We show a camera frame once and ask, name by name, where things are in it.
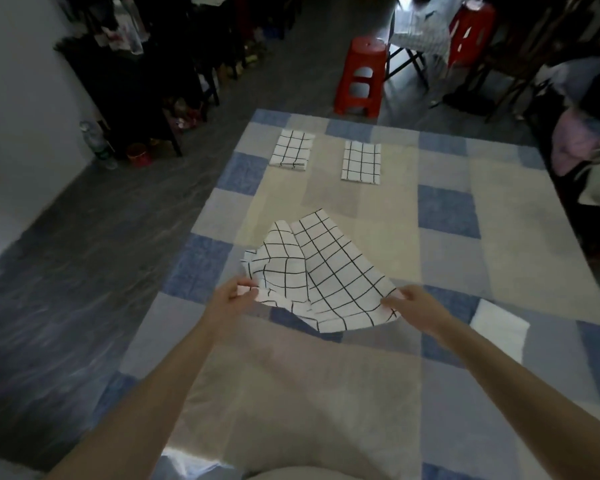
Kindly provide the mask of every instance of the hand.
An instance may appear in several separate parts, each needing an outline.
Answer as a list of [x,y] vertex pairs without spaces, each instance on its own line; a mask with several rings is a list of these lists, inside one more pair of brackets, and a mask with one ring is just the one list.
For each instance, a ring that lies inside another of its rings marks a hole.
[[415,285],[398,288],[403,299],[395,296],[387,296],[380,300],[384,306],[388,306],[403,316],[408,323],[418,330],[428,333],[438,341],[442,341],[442,334],[449,326],[462,323],[456,320],[440,302],[433,298],[423,288]]
[[216,291],[214,291],[207,302],[205,312],[202,314],[202,318],[200,318],[200,325],[208,327],[214,338],[225,329],[231,327],[258,295],[258,290],[252,289],[238,296],[238,285],[248,287],[258,286],[257,282],[249,278],[236,276],[216,288]]

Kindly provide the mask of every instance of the forearm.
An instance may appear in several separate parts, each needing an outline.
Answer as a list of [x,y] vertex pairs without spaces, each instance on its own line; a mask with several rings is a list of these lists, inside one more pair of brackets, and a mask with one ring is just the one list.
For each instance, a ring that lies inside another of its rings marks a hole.
[[213,343],[211,327],[201,321],[49,473],[48,480],[149,478]]
[[463,361],[529,450],[556,479],[600,478],[600,421],[453,320],[442,342]]

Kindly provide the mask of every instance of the red cup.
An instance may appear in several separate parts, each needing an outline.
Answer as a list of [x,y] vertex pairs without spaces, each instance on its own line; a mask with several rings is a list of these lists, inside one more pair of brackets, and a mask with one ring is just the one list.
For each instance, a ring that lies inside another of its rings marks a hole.
[[151,155],[146,146],[142,143],[130,144],[127,147],[127,158],[131,161],[131,165],[136,168],[141,168],[151,165]]

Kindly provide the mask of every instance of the gray tiled floor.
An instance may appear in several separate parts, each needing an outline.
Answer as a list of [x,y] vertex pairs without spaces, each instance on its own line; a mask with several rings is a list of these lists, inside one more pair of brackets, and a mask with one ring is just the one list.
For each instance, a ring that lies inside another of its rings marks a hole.
[[[256,108],[334,118],[352,37],[386,31],[387,0],[304,0],[271,55],[221,94],[183,159],[89,168],[0,258],[0,456],[53,466],[89,415]],[[532,144],[523,123],[440,105],[412,68],[385,85],[378,124]],[[352,120],[365,120],[348,116]]]

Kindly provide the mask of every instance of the red plastic stool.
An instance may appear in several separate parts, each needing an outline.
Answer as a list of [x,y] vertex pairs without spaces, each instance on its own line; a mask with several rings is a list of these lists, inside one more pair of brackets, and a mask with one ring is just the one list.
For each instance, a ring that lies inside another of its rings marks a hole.
[[[344,64],[342,78],[338,85],[338,93],[333,110],[344,114],[348,107],[364,107],[369,118],[377,118],[382,103],[382,86],[384,83],[384,64],[386,63],[386,45],[373,37],[356,37],[351,41],[347,61]],[[371,77],[353,75],[360,67],[369,67]],[[369,96],[357,98],[349,95],[352,82],[369,85]]]
[[471,66],[489,42],[496,10],[488,3],[463,3],[449,25],[451,52],[449,64]]

